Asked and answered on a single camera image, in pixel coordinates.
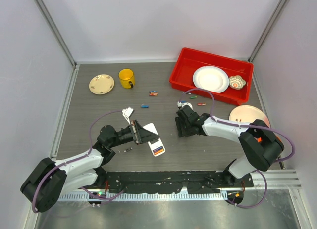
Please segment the white remote control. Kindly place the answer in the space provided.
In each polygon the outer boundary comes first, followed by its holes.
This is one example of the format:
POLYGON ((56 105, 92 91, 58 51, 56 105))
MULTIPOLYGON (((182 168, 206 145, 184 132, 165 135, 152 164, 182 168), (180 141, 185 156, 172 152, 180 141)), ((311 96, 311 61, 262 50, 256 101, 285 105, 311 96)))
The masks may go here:
MULTIPOLYGON (((154 126, 153 123, 149 123, 149 124, 147 124, 147 125, 144 125, 143 128, 146 129, 146 130, 148 130, 148 131, 150 131, 150 132, 152 132, 152 133, 154 133, 154 134, 156 134, 156 135, 158 135, 158 132, 157 132, 157 130, 156 130, 156 128, 155 128, 155 126, 154 126)), ((165 147, 164 147, 164 145, 163 145, 163 143, 162 143, 162 141, 161 141, 161 138, 158 138, 158 139, 156 139, 156 140, 149 141, 149 142, 148 142, 148 146, 149 146, 149 148, 150 148, 151 153, 152 153, 153 156, 154 156, 154 152, 153 152, 154 149, 156 149, 156 148, 162 146, 162 147, 164 148, 164 150, 165 150, 165 147)), ((160 155, 162 155, 162 154, 164 154, 164 153, 165 153, 165 152, 163 152, 163 153, 161 153, 161 154, 158 154, 158 155, 155 155, 154 157, 158 157, 158 156, 160 156, 160 155)))

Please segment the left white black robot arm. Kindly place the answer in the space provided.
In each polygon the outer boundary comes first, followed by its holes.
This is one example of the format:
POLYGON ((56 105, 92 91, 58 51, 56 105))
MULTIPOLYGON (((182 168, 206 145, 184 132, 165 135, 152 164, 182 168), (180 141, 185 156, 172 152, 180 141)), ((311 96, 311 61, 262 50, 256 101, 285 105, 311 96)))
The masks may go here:
POLYGON ((114 147, 129 142, 136 145, 158 142, 159 139, 152 123, 141 126, 134 120, 120 131, 105 125, 89 150, 63 160, 42 159, 22 184, 20 191, 32 203, 34 213, 45 212, 61 196, 78 188, 102 188, 106 182, 106 172, 102 167, 114 157, 114 147))

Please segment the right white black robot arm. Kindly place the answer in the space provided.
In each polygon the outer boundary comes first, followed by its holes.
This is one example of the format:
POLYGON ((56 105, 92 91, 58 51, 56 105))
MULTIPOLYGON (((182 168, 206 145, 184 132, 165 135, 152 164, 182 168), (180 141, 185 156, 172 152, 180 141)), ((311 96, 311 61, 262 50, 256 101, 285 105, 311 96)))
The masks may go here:
POLYGON ((230 187, 255 170, 266 172, 284 150, 282 141, 262 120, 241 125, 207 113, 200 116, 188 105, 180 107, 176 114, 179 137, 220 137, 241 145, 244 156, 233 160, 223 172, 224 182, 230 187))

